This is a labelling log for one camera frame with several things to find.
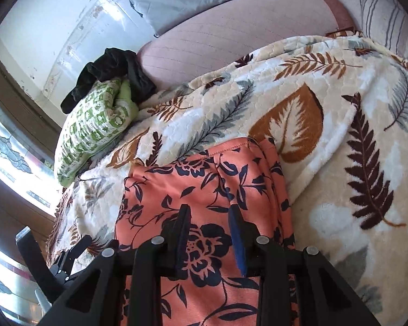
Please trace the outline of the orange floral garment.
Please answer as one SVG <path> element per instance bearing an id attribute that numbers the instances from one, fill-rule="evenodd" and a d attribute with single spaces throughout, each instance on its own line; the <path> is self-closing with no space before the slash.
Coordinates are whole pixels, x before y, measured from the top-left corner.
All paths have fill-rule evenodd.
<path id="1" fill-rule="evenodd" d="M 228 211 L 236 205 L 263 236 L 295 244 L 276 143 L 237 138 L 165 166 L 137 166 L 123 182 L 116 237 L 136 248 L 175 220 L 182 205 L 191 227 L 182 264 L 161 281 L 165 325 L 254 325 L 259 281 L 236 266 Z"/>

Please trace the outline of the green white patterned pillow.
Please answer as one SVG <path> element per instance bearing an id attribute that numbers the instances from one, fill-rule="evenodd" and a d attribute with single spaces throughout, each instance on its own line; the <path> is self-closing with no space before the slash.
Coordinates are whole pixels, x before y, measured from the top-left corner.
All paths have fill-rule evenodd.
<path id="1" fill-rule="evenodd" d="M 128 128 L 138 115 L 128 80 L 97 81 L 65 119 L 54 155 L 54 176 L 63 187 L 87 161 Z"/>

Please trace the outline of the leaf pattern fleece blanket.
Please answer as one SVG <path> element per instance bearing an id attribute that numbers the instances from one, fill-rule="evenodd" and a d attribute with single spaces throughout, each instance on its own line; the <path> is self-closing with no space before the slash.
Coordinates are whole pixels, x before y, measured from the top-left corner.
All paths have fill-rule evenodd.
<path id="1" fill-rule="evenodd" d="M 381 325 L 408 321 L 408 60 L 359 35 L 290 37 L 144 102 L 68 186 L 47 262 L 117 239 L 123 182 L 237 138 L 276 143 L 295 249 L 315 246 Z"/>

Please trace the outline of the pink quilted bedspread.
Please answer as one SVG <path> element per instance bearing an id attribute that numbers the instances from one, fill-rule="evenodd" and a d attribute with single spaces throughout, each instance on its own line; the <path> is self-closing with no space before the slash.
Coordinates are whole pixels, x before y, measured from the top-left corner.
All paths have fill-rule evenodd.
<path id="1" fill-rule="evenodd" d="M 166 90 L 292 36 L 352 28 L 338 0 L 232 0 L 180 23 L 138 52 L 145 74 Z"/>

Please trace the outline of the black cloth on pillow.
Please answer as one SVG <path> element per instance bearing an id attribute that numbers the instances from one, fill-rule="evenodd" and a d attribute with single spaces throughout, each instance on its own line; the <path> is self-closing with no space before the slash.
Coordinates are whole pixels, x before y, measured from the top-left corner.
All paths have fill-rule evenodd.
<path id="1" fill-rule="evenodd" d="M 88 95 L 96 81 L 126 78 L 131 89 L 131 100 L 139 105 L 156 92 L 156 85 L 144 73 L 138 56 L 131 50 L 107 48 L 97 60 L 85 65 L 75 87 L 62 100 L 62 113 L 69 114 Z"/>

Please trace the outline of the striped floral quilt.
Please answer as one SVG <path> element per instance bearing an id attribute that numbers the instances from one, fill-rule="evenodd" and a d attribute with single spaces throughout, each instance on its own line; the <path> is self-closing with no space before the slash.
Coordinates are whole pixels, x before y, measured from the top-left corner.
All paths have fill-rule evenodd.
<path id="1" fill-rule="evenodd" d="M 397 0 L 360 0 L 363 34 L 408 60 L 408 14 Z"/>

